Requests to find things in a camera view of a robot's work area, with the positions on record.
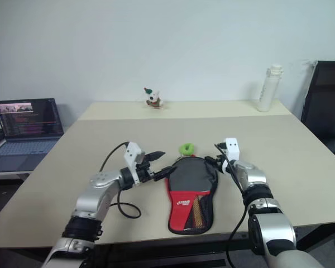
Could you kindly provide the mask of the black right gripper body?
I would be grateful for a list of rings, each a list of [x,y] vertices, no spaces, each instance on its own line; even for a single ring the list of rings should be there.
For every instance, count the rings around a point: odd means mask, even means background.
[[[226,170],[226,158],[223,155],[217,155],[214,159],[214,167],[218,171],[225,171]]]

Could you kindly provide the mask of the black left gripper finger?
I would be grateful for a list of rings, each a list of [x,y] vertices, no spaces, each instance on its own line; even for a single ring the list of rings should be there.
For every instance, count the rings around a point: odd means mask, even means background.
[[[176,166],[167,166],[163,169],[161,169],[159,172],[154,173],[153,180],[159,181],[164,178],[168,178],[171,173],[173,173],[176,170]]]
[[[155,151],[155,152],[148,153],[145,155],[145,161],[148,161],[148,162],[155,161],[159,159],[160,157],[162,157],[164,154],[165,152],[163,151]]]

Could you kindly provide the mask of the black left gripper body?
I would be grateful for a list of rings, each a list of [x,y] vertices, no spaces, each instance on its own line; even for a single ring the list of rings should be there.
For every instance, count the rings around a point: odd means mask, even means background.
[[[155,173],[150,169],[150,162],[143,161],[140,164],[136,164],[135,172],[136,172],[136,179],[135,184],[145,183],[150,180],[154,180]]]

